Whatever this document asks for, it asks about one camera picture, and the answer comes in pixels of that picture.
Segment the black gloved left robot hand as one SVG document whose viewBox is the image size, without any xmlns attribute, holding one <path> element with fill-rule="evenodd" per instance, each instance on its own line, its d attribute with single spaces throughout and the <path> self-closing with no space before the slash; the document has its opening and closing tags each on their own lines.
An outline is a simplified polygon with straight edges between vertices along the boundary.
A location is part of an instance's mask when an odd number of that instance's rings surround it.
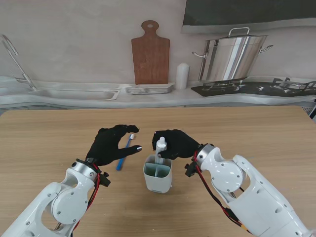
<svg viewBox="0 0 316 237">
<path fill-rule="evenodd" d="M 135 125 L 119 124 L 112 128 L 99 129 L 86 160 L 92 159 L 97 166 L 108 165 L 115 160 L 125 158 L 142 150 L 139 145 L 119 148 L 119 142 L 127 133 L 138 133 Z"/>
</svg>

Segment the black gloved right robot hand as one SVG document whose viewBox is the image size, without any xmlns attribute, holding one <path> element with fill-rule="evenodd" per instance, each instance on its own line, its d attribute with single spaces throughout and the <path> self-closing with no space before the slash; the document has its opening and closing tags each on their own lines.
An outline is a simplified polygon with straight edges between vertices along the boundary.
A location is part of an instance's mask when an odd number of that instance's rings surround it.
<svg viewBox="0 0 316 237">
<path fill-rule="evenodd" d="M 153 150 L 156 150 L 156 143 L 164 137 L 167 143 L 167 149 L 159 152 L 162 158 L 168 158 L 175 160 L 176 158 L 190 158 L 194 155 L 200 147 L 200 144 L 187 135 L 182 130 L 161 130 L 156 131 L 153 135 L 152 146 Z"/>
</svg>

